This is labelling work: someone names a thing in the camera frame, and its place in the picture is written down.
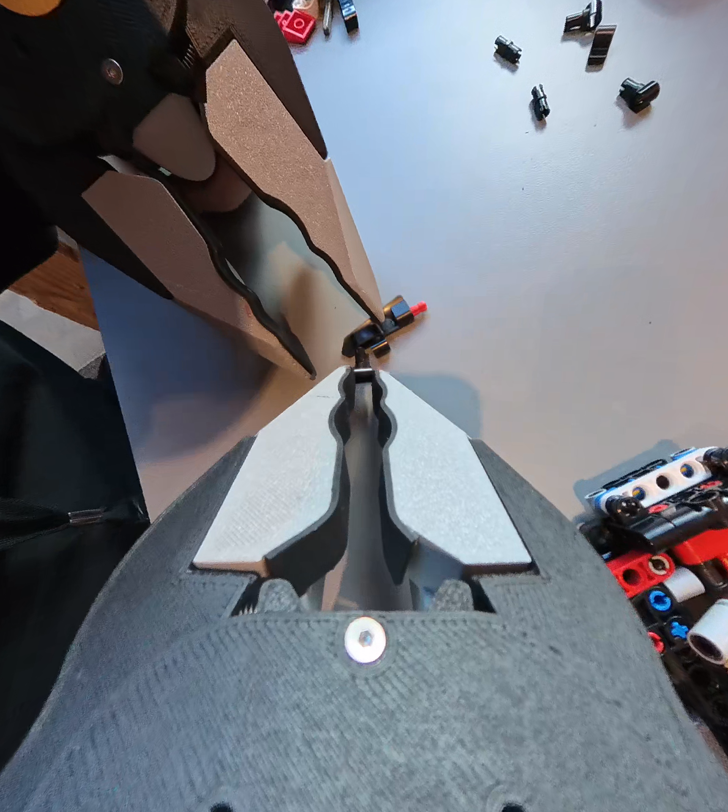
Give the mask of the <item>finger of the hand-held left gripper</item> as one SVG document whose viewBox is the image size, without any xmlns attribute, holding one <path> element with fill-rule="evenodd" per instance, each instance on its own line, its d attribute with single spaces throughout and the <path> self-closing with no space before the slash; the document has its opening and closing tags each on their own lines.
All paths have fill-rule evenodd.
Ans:
<svg viewBox="0 0 728 812">
<path fill-rule="evenodd" d="M 207 68 L 207 126 L 237 173 L 287 214 L 375 322 L 382 300 L 336 170 L 321 157 L 238 41 Z"/>
<path fill-rule="evenodd" d="M 182 307 L 241 333 L 257 354 L 307 379 L 316 369 L 282 318 L 242 279 L 214 232 L 156 178 L 106 171 L 85 203 Z"/>
</svg>

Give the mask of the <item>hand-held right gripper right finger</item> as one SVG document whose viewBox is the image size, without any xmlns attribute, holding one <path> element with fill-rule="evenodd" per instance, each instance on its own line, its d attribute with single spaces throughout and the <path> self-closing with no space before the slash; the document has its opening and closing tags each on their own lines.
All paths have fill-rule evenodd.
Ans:
<svg viewBox="0 0 728 812">
<path fill-rule="evenodd" d="M 389 373 L 375 375 L 375 415 L 383 558 L 394 583 L 533 568 L 464 431 Z"/>
</svg>

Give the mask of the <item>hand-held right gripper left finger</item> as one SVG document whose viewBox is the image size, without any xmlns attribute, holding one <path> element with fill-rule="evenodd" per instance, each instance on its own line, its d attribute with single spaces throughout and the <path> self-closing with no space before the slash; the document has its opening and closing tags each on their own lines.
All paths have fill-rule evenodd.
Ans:
<svg viewBox="0 0 728 812">
<path fill-rule="evenodd" d="M 354 373 L 339 367 L 254 437 L 192 564 L 306 594 L 347 546 Z"/>
</svg>

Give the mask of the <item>black hinged brick piece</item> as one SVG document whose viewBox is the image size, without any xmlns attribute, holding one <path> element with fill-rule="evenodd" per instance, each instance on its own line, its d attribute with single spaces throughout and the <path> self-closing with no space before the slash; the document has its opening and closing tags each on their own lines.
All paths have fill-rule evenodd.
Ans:
<svg viewBox="0 0 728 812">
<path fill-rule="evenodd" d="M 345 358 L 355 357 L 358 348 L 365 348 L 382 357 L 391 350 L 389 337 L 411 326 L 415 319 L 410 313 L 410 307 L 402 296 L 396 296 L 383 306 L 383 316 L 380 321 L 368 319 L 344 339 L 341 354 Z"/>
</svg>

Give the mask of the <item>grey desk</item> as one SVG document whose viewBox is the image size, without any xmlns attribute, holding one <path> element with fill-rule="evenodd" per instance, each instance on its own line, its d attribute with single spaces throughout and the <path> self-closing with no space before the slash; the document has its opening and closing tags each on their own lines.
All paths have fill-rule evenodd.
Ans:
<svg viewBox="0 0 728 812">
<path fill-rule="evenodd" d="M 582 5 L 356 2 L 292 50 L 383 296 L 429 307 L 388 371 L 571 518 L 728 444 L 728 2 L 604 2 L 597 72 Z"/>
</svg>

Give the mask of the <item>pile of mixed toy bricks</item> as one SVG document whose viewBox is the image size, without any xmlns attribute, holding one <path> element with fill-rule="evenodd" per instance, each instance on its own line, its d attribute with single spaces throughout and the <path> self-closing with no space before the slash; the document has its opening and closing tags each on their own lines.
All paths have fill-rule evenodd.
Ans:
<svg viewBox="0 0 728 812">
<path fill-rule="evenodd" d="M 354 1 L 267 1 L 266 5 L 285 39 L 294 45 L 307 44 L 318 29 L 329 37 L 335 14 L 342 19 L 348 35 L 359 33 L 359 14 Z"/>
</svg>

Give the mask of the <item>toy brick car model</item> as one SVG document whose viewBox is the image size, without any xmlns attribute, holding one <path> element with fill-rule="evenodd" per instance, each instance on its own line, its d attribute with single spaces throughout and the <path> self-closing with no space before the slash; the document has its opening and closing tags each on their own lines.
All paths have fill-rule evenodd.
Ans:
<svg viewBox="0 0 728 812">
<path fill-rule="evenodd" d="M 728 748 L 728 446 L 676 452 L 585 501 L 581 533 L 684 704 Z"/>
</svg>

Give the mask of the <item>cluster of black connector pieces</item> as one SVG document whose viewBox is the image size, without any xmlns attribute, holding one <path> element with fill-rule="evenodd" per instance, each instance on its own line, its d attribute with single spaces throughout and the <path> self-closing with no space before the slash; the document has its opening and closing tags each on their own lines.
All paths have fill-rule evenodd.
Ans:
<svg viewBox="0 0 728 812">
<path fill-rule="evenodd" d="M 567 15 L 564 21 L 563 35 L 567 37 L 592 35 L 589 54 L 586 59 L 586 70 L 600 71 L 605 65 L 613 38 L 615 25 L 602 23 L 603 1 L 589 1 L 580 12 Z M 509 66 L 518 67 L 521 61 L 521 47 L 505 36 L 495 39 L 495 56 Z M 620 101 L 633 114 L 644 112 L 660 95 L 660 83 L 656 80 L 638 82 L 628 77 L 621 82 L 618 92 Z M 545 124 L 551 113 L 551 107 L 541 84 L 531 90 L 531 111 L 534 121 Z"/>
</svg>

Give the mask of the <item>wooden frame beam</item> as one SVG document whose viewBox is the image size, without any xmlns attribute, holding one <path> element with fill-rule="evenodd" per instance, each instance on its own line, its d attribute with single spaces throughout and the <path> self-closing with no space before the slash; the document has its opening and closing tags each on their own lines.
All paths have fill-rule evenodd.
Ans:
<svg viewBox="0 0 728 812">
<path fill-rule="evenodd" d="M 93 296 L 75 242 L 61 240 L 50 258 L 16 280 L 8 290 L 42 310 L 99 331 Z"/>
</svg>

